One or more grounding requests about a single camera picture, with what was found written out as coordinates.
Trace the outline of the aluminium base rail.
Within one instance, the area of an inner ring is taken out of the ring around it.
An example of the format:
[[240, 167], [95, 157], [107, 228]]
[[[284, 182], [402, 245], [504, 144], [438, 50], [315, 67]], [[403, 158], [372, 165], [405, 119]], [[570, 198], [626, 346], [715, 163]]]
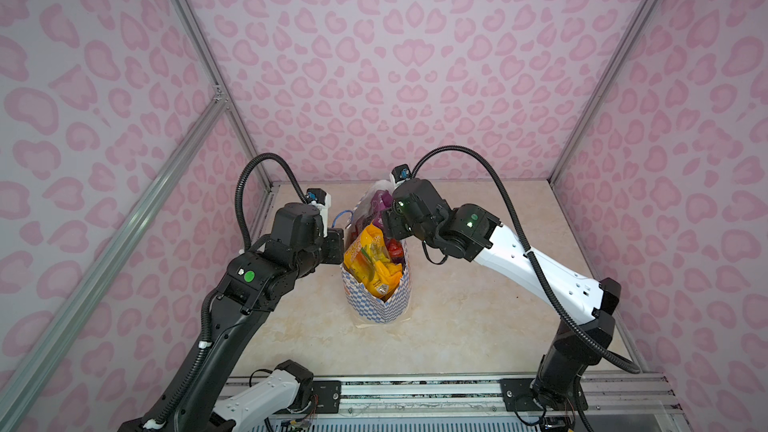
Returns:
[[308, 412], [259, 419], [254, 431], [688, 431], [666, 378], [597, 371], [554, 407], [523, 373], [320, 376]]

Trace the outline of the purple snack bag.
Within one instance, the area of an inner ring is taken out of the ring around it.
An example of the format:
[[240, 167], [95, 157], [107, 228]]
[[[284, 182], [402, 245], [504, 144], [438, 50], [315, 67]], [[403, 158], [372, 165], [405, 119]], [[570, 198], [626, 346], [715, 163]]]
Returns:
[[392, 206], [392, 202], [392, 194], [389, 190], [376, 189], [369, 192], [353, 212], [353, 235], [358, 236], [369, 225], [384, 230], [382, 216]]

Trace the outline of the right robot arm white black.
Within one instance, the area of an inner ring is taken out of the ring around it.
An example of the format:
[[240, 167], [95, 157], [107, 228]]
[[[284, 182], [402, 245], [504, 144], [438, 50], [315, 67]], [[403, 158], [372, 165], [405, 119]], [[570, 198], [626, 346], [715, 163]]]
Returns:
[[419, 239], [444, 256], [474, 262], [500, 273], [548, 303], [560, 323], [530, 385], [540, 407], [560, 408], [576, 399], [577, 380], [602, 355], [570, 327], [608, 348], [613, 340], [619, 285], [583, 276], [526, 246], [494, 214], [476, 204], [449, 206], [432, 183], [396, 179], [391, 206], [385, 211], [386, 232], [401, 240]]

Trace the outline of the yellow snack bag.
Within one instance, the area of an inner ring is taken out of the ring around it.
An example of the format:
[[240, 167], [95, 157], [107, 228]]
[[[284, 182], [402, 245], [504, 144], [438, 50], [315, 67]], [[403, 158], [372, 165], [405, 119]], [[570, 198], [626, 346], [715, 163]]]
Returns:
[[403, 265], [392, 261], [382, 230], [366, 226], [344, 253], [343, 265], [374, 297], [386, 301], [398, 288]]

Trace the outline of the aluminium diagonal frame bar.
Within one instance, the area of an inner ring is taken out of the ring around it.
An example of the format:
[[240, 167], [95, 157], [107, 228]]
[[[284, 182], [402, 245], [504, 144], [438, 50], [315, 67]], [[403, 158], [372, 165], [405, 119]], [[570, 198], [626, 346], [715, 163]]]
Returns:
[[227, 106], [226, 97], [211, 100], [21, 361], [1, 397], [3, 431], [20, 426]]

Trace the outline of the red fruit snack bag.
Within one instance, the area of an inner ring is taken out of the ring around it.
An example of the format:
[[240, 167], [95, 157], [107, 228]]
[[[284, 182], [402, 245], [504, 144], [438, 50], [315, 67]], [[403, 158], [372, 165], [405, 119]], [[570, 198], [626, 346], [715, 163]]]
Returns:
[[388, 239], [386, 241], [386, 247], [390, 260], [393, 263], [403, 265], [406, 262], [405, 250], [400, 241], [395, 239]]

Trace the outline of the blue checkered paper bag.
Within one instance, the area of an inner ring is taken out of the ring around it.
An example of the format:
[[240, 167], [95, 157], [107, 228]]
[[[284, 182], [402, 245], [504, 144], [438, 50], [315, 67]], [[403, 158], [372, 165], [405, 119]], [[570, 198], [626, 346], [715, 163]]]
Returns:
[[[354, 236], [352, 231], [353, 212], [360, 201], [369, 192], [372, 192], [376, 189], [389, 190], [393, 199], [394, 186], [391, 181], [379, 180], [369, 187], [357, 205], [348, 211], [350, 217], [343, 227], [344, 253], [352, 244], [352, 242], [358, 237]], [[394, 239], [386, 235], [384, 230], [382, 230], [382, 232], [384, 234], [385, 242], [388, 239]], [[361, 283], [359, 283], [349, 272], [345, 270], [343, 262], [341, 264], [341, 278], [346, 299], [350, 308], [357, 314], [360, 326], [393, 323], [401, 319], [409, 307], [411, 297], [411, 281], [410, 271], [408, 268], [408, 253], [405, 243], [402, 240], [398, 241], [400, 241], [404, 247], [406, 262], [403, 264], [403, 277], [398, 288], [386, 301], [371, 295]]]

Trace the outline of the aluminium frame post right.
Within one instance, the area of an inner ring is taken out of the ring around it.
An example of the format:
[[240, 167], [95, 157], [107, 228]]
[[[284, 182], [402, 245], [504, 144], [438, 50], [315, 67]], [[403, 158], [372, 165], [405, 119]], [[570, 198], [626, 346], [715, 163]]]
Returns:
[[548, 178], [548, 183], [551, 187], [554, 187], [564, 176], [565, 169], [576, 153], [579, 143], [585, 136], [591, 122], [600, 111], [608, 92], [620, 76], [622, 68], [629, 60], [633, 49], [636, 47], [645, 28], [650, 23], [662, 1], [663, 0], [640, 0]]

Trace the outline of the aluminium frame rail left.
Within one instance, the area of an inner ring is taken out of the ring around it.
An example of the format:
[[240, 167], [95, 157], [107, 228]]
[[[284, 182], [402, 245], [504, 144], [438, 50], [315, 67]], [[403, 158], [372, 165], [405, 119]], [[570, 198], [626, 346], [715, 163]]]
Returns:
[[209, 83], [214, 89], [214, 98], [223, 108], [230, 124], [234, 128], [235, 136], [244, 148], [246, 156], [253, 158], [258, 154], [257, 147], [247, 130], [240, 110], [231, 95], [231, 90], [226, 83], [222, 70], [213, 54], [205, 31], [198, 19], [191, 0], [170, 0], [178, 19], [181, 22], [190, 44], [198, 57], [203, 70], [208, 76]]

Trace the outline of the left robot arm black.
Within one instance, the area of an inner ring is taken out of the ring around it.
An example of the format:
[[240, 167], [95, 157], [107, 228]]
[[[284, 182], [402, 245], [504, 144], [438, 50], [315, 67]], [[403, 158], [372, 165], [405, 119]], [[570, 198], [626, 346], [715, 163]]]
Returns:
[[278, 411], [304, 412], [313, 375], [293, 361], [276, 366], [263, 385], [230, 400], [219, 397], [245, 347], [296, 282], [342, 259], [343, 232], [329, 227], [326, 204], [278, 209], [270, 233], [236, 256], [205, 296], [198, 338], [168, 387], [120, 430], [251, 431]]

